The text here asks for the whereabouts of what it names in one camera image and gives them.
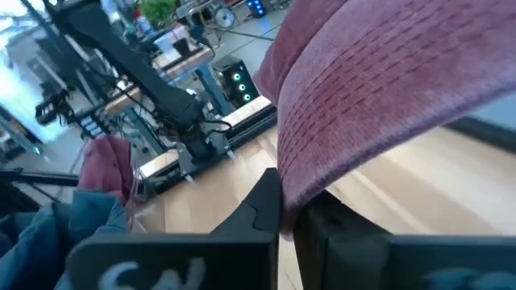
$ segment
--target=red velvet cloth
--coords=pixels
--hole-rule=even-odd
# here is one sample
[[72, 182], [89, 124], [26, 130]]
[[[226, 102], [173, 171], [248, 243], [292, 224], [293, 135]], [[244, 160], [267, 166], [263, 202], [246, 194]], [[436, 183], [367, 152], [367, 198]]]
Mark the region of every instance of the red velvet cloth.
[[278, 108], [284, 231], [331, 182], [516, 89], [504, 0], [294, 0], [255, 82]]
[[88, 144], [77, 188], [108, 193], [125, 205], [134, 178], [129, 141], [104, 136]]

